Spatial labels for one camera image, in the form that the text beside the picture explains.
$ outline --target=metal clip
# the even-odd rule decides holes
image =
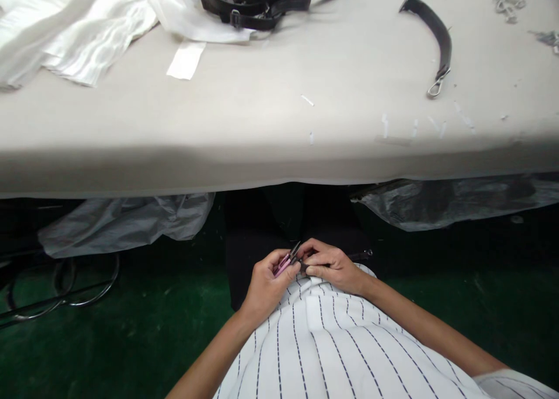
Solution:
[[[240,13],[237,9],[231,10],[230,24],[236,29],[241,29],[242,27],[240,25]]]
[[[443,79],[450,73],[450,69],[445,71],[434,83],[429,90],[427,91],[427,96],[431,99],[436,98],[439,93],[441,93],[441,88],[443,87]]]

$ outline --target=white table surface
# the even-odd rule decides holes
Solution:
[[[178,42],[161,27],[97,89],[41,71],[0,94],[0,197],[559,170],[559,57],[528,33],[559,29],[559,0],[527,0],[516,25],[492,0],[424,1],[451,27],[436,100],[437,41],[402,0],[325,0],[266,44],[208,44],[191,81],[165,75]]]

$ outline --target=green floor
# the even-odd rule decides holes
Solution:
[[[298,184],[267,189],[296,237]],[[104,300],[0,331],[2,398],[160,398],[231,315],[223,197],[190,242],[161,238],[125,252]],[[559,390],[559,206],[406,233],[355,206],[372,240],[373,271],[514,369]],[[31,299],[48,288],[34,275]]]

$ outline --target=striped shirt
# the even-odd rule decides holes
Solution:
[[[559,399],[559,394],[513,370],[474,380],[367,300],[321,278],[298,276],[247,340],[214,396],[259,397]]]

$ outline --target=small white thread scrap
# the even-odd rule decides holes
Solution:
[[[444,132],[447,129],[447,121],[443,122],[443,126],[441,127],[441,133],[438,135],[438,137],[442,140],[444,137]]]
[[[418,136],[418,124],[419,124],[419,120],[416,118],[413,120],[413,132],[412,132],[412,138],[415,138]]]
[[[441,132],[441,128],[439,127],[439,125],[437,124],[437,121],[435,121],[433,118],[431,118],[430,116],[427,117],[427,119],[429,120],[430,123],[433,124],[433,126],[435,127],[435,130],[437,130],[437,132]]]
[[[305,100],[309,103],[309,105],[314,106],[312,100],[310,100],[309,98],[307,98],[305,95],[302,94],[301,97],[302,97],[303,99],[305,99]]]
[[[388,115],[387,114],[383,114],[383,118],[381,119],[381,122],[384,124],[384,134],[383,134],[383,138],[388,137]]]
[[[474,127],[472,120],[464,114],[464,112],[462,111],[462,108],[460,107],[460,105],[458,105],[458,103],[456,101],[454,101],[454,108],[456,109],[456,113],[458,114],[458,116],[460,118],[462,118],[462,121],[464,122],[464,124],[466,124],[466,126],[470,129],[470,132],[472,133],[472,135],[475,135],[476,134],[476,128]]]

